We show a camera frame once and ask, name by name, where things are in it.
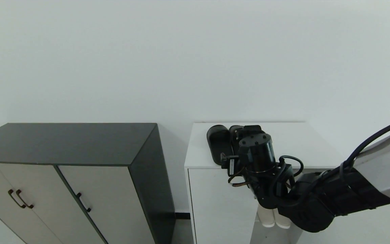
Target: white wall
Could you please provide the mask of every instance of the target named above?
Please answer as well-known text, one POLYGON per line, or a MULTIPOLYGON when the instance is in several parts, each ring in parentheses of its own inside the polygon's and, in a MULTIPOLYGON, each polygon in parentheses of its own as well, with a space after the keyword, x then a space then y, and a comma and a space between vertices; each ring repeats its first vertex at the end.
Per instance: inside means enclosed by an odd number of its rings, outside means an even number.
POLYGON ((158 122, 188 211, 195 121, 305 120, 344 156, 390 123, 390 1, 0 1, 0 111, 158 122))

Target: floor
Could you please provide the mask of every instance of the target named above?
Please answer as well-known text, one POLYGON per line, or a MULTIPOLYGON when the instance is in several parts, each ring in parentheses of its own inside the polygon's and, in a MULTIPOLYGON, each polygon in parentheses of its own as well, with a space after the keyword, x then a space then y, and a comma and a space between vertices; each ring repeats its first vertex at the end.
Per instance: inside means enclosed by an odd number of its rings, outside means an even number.
MULTIPOLYGON (((260 222, 254 223, 251 244, 288 244, 286 230, 279 227, 263 227, 260 222)), ((5 224, 0 221, 0 244, 24 244, 5 224)), ((193 244, 190 220, 177 220, 172 244, 193 244)))
MULTIPOLYGON (((177 220, 172 244, 193 244, 192 226, 190 220, 177 220)), ((260 222, 254 223, 250 244, 288 244, 286 230, 277 226, 263 227, 260 222)))

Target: slipper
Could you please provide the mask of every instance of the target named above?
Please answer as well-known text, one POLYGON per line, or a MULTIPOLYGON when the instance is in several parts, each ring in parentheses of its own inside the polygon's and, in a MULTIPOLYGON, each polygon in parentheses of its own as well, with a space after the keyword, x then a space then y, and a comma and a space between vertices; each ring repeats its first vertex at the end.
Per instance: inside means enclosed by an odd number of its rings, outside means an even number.
POLYGON ((207 142, 213 161, 217 165, 222 165, 221 153, 225 156, 233 155, 233 148, 230 143, 230 131, 223 125, 214 125, 207 131, 207 142))

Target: white cabinet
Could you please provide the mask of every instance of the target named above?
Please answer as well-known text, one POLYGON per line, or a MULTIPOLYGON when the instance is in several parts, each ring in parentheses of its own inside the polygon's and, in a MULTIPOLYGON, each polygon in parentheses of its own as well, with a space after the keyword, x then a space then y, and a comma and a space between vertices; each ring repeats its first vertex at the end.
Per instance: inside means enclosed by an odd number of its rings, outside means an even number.
POLYGON ((27 244, 63 244, 35 212, 20 207, 23 203, 15 191, 16 188, 0 172, 0 219, 27 244), (13 199, 9 190, 13 190, 13 199))
POLYGON ((154 243, 127 167, 59 169, 109 244, 154 243))
POLYGON ((103 243, 53 166, 0 164, 0 171, 64 244, 103 243))
MULTIPOLYGON (((341 157, 307 123, 195 123, 185 161, 192 231, 195 244, 240 243, 249 244, 254 229, 258 202, 247 187, 228 184, 226 170, 213 162, 206 133, 210 127, 222 124, 260 125, 272 136, 275 156, 296 156, 306 169, 320 170, 336 167, 341 157)), ((290 162, 299 168, 297 162, 290 162)), ((296 244, 302 230, 295 225, 286 230, 269 228, 264 244, 296 244)))

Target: black metal handle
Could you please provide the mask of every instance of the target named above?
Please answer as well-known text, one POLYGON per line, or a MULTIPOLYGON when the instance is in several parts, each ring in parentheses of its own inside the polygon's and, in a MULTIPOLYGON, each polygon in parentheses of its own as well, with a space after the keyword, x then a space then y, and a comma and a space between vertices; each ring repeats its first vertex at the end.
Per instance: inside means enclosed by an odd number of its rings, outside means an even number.
MULTIPOLYGON (((82 196, 82 193, 80 193, 80 192, 76 194, 76 197, 79 199, 79 201, 81 201, 81 196, 82 196)), ((84 208, 85 208, 85 210, 87 211, 87 213, 91 212, 91 207, 86 208, 86 207, 84 206, 84 208)))
POLYGON ((22 197, 20 196, 20 193, 21 193, 22 191, 19 189, 19 190, 16 190, 16 195, 20 198, 20 200, 23 202, 23 204, 25 204, 28 208, 33 208, 34 207, 34 205, 28 205, 28 204, 26 204, 26 202, 22 199, 22 197))
POLYGON ((13 199, 13 201, 20 207, 20 208, 25 208, 26 206, 25 205, 20 205, 15 199, 14 199, 14 197, 13 197, 13 190, 12 189, 10 189, 9 191, 8 191, 8 195, 10 195, 10 197, 11 197, 11 199, 13 199))

